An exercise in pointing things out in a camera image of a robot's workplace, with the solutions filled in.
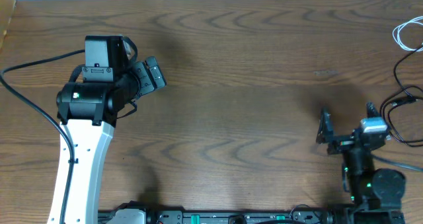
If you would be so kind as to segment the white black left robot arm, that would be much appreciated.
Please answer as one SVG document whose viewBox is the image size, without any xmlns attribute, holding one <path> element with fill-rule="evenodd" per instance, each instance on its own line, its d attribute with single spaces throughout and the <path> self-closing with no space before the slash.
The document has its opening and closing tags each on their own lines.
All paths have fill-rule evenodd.
<svg viewBox="0 0 423 224">
<path fill-rule="evenodd" d="M 102 171 L 119 112 L 157 89 L 165 77 L 155 57 L 138 60 L 126 36 L 85 38 L 85 63 L 58 92 L 58 173 L 48 223 L 96 223 Z"/>
</svg>

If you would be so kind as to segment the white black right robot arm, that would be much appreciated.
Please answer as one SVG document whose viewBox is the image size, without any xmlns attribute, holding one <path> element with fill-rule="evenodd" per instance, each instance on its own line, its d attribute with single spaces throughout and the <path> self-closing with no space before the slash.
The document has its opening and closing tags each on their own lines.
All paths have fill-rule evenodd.
<svg viewBox="0 0 423 224">
<path fill-rule="evenodd" d="M 349 135 L 336 135 L 326 108 L 321 110 L 316 142 L 327 144 L 329 155 L 341 154 L 342 185 L 350 194 L 351 204 L 328 208 L 322 223 L 404 223 L 401 211 L 406 188 L 403 173 L 389 168 L 375 168 L 372 151 L 385 145 L 389 126 L 374 104 L 366 104 L 367 117 Z"/>
</svg>

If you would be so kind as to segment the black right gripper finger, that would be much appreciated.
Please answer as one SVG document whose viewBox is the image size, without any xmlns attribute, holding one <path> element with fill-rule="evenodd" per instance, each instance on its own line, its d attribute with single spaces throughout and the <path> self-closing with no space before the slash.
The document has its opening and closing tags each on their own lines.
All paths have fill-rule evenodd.
<svg viewBox="0 0 423 224">
<path fill-rule="evenodd" d="M 316 142 L 319 144 L 331 143 L 334 137 L 333 124 L 330 119 L 330 113 L 326 108 L 321 109 L 319 120 L 319 129 L 317 132 Z"/>
<path fill-rule="evenodd" d="M 376 106 L 372 102 L 366 103 L 366 112 L 367 112 L 368 118 L 380 117 L 380 113 L 379 113 L 378 109 L 376 108 Z"/>
</svg>

